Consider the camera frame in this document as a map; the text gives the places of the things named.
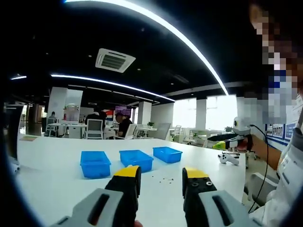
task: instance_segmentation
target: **black cable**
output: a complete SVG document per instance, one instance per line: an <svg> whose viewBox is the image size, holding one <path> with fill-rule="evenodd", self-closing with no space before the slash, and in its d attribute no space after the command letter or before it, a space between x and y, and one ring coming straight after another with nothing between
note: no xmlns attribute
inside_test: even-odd
<svg viewBox="0 0 303 227"><path fill-rule="evenodd" d="M255 205L255 203L256 203L256 200L258 199L258 197L259 197L259 195L260 195L260 193L261 193L262 187L263 187L264 182L265 182L265 180L266 180L267 169L268 169L268 140L267 140L267 136L265 135L265 133L264 133L258 126L254 125L254 124L251 124L250 126L256 127L256 128L265 136L265 142L266 142L266 144L267 144L267 158L266 158L266 170L265 170L265 174L264 174L264 179L263 179L262 185L261 185L260 190L259 190L259 192L258 192L258 194L257 194L257 197L254 199L254 203L252 204L252 206L251 206L250 210L248 211L248 213L249 213L249 212L251 211L251 209L254 207L254 205Z"/></svg>

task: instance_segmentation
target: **black ceiling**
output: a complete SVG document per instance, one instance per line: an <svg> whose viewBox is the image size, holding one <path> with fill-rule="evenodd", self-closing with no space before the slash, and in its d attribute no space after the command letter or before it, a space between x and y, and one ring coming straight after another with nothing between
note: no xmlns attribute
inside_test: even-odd
<svg viewBox="0 0 303 227"><path fill-rule="evenodd" d="M262 47L250 24L246 3L141 0L138 4L185 34L224 83L255 82L258 79L262 68ZM52 73L113 81L157 94L217 84L201 60L174 34L129 9L107 3L86 2L83 6L54 0L20 2L8 9L14 13L7 32L7 77L17 73L27 76L22 82L12 81L12 92L20 96L42 100L49 95L52 86L80 85L167 102L122 87L54 79L50 76ZM95 67L95 61L100 48L125 53L136 60L124 73L99 69ZM96 92L101 91L84 92L84 102L94 101L97 97L100 102L109 103L138 100ZM214 92L222 93L220 89L209 93Z"/></svg>

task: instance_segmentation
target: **curved led light strip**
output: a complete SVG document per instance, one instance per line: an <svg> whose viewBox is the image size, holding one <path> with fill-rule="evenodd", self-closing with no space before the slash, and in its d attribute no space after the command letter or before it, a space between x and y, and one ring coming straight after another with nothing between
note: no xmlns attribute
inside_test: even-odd
<svg viewBox="0 0 303 227"><path fill-rule="evenodd" d="M195 45L189 39L187 39L185 37L185 35L183 35L179 30L177 30L173 25L171 25L170 23L168 23L166 20L162 19L158 15L154 14L153 12L150 12L149 10L147 10L141 6L138 6L134 3L131 3L131 2L128 2L125 0L66 0L65 2L74 2L74 1L99 1L99 2L115 4L118 6L122 6L122 7L128 8L128 9L131 9L138 13L141 13L141 14L149 17L150 19L156 21L157 23L159 23L160 25L162 25L163 27L165 27L169 31L171 31L180 40L182 40L198 56L198 58L200 58L201 61L203 61L203 63L206 65L206 67L210 70L210 72L213 74L215 79L218 81L218 83L222 87L225 94L228 95L228 92L227 92L224 84L222 83L219 75L214 70L212 65L208 62L208 60L204 57L204 55L198 50L198 48L196 48Z"/></svg>
<svg viewBox="0 0 303 227"><path fill-rule="evenodd" d="M130 87L128 85L123 85L123 84L117 84L117 83L114 83L114 82L109 82L109 81L106 81L106 80L93 79L93 78L88 78L88 77L69 76L69 75L56 75L56 74L52 74L51 76L52 77L61 77L61 78L84 79L84 80L90 80L90 81L95 81L95 82L99 82L99 83L111 84L111 85L115 85L115 86L119 86L119 87L125 87L125 88L128 88L128 89L144 92L144 93L147 93L147 94L150 94L150 95L153 95L153 96L158 96L160 98L165 98L167 100L175 102L175 100L173 100L171 98L167 98L165 96L161 96L161 95L149 92L149 91L144 91L142 89L138 89L138 88L135 88L135 87Z"/></svg>
<svg viewBox="0 0 303 227"><path fill-rule="evenodd" d="M13 78L11 78L10 80L14 80L14 79L23 79L23 78L26 78L26 76L13 77Z"/></svg>

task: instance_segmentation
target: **blue plastic bin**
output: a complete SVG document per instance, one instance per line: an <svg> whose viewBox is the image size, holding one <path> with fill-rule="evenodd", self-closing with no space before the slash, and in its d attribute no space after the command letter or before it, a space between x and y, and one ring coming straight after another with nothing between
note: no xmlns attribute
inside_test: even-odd
<svg viewBox="0 0 303 227"><path fill-rule="evenodd" d="M102 178L110 175L111 165L104 151L81 152L80 166L87 178Z"/></svg>
<svg viewBox="0 0 303 227"><path fill-rule="evenodd" d="M182 151L169 147L153 148L153 155L166 163L175 163L181 160Z"/></svg>
<svg viewBox="0 0 303 227"><path fill-rule="evenodd" d="M119 152L120 160L125 167L129 165L140 166L142 173L151 170L153 157L140 150L121 150Z"/></svg>

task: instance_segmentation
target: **air vent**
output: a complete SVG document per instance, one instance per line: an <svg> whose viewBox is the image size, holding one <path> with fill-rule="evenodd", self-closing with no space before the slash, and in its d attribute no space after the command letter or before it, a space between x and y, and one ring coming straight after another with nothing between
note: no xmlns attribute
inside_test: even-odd
<svg viewBox="0 0 303 227"><path fill-rule="evenodd" d="M95 66L97 68L122 73L133 63L135 59L136 58L123 53L101 48L99 49Z"/></svg>

